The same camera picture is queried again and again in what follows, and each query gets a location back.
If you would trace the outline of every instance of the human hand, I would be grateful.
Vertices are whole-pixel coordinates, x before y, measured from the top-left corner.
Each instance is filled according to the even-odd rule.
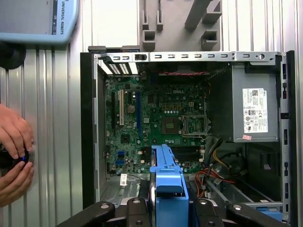
[[[9,154],[17,159],[23,157],[24,146],[32,151],[34,135],[29,124],[15,111],[0,104],[0,143]]]
[[[0,178],[0,207],[19,199],[30,187],[34,174],[33,163],[27,163],[22,169],[24,164],[24,162],[19,162]]]

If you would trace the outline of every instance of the circuit board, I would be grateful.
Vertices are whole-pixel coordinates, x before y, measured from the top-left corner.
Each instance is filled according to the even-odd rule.
[[[107,172],[149,173],[152,145],[171,147],[184,173],[204,159],[207,88],[159,84],[147,76],[108,77],[106,85]]]

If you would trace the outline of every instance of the finger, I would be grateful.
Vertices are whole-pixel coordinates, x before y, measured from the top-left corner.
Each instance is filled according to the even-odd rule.
[[[7,134],[13,140],[15,147],[17,148],[17,152],[20,157],[25,155],[24,146],[23,146],[23,138],[19,132],[19,130],[13,125],[13,123],[7,123],[3,126],[3,129],[7,132]]]
[[[27,131],[29,132],[31,141],[34,142],[34,133],[32,128],[30,127],[30,125],[27,123],[26,120],[24,120],[23,118],[20,118],[20,121],[24,124],[24,126],[26,127]]]
[[[10,183],[7,187],[5,187],[0,194],[1,195],[6,195],[6,194],[11,194],[12,192],[18,190],[18,188],[21,187],[23,182],[27,179],[27,176],[31,170],[31,167],[33,166],[33,163],[29,162],[25,165],[21,173],[16,177],[16,179]]]
[[[32,139],[30,136],[30,131],[27,129],[27,126],[24,124],[24,122],[20,119],[16,122],[14,122],[15,127],[19,130],[21,133],[21,136],[23,138],[24,145],[28,151],[32,151]]]
[[[7,187],[10,183],[13,182],[13,180],[16,179],[16,177],[19,175],[19,173],[22,170],[22,167],[24,166],[25,162],[19,162],[13,169],[11,169],[6,175],[0,178],[0,190]]]
[[[26,180],[22,183],[22,185],[17,190],[15,190],[13,193],[8,195],[5,198],[5,201],[0,203],[0,207],[3,207],[5,205],[10,204],[13,201],[16,201],[17,199],[19,199],[26,192],[26,190],[30,187],[30,185],[33,181],[33,174],[34,174],[34,168],[31,168]]]
[[[8,153],[14,158],[19,158],[17,149],[11,137],[7,134],[7,132],[0,128],[0,143],[3,144]]]

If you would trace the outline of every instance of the white wall panel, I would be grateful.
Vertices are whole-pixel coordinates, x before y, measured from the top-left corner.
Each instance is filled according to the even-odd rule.
[[[303,1],[222,0],[223,51],[297,50],[297,119],[303,117]],[[13,108],[35,132],[35,176],[27,194],[2,209],[5,227],[53,227],[82,209],[80,55],[90,45],[138,43],[137,0],[80,0],[71,43],[29,48],[23,66],[0,69],[1,103]],[[299,187],[302,140],[298,142]],[[299,192],[299,213],[303,192]]]

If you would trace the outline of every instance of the universal robots logo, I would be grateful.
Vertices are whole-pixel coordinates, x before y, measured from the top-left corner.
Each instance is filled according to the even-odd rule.
[[[64,34],[65,2],[66,1],[62,1],[62,5],[61,5],[61,25],[60,25],[60,34],[61,35]]]

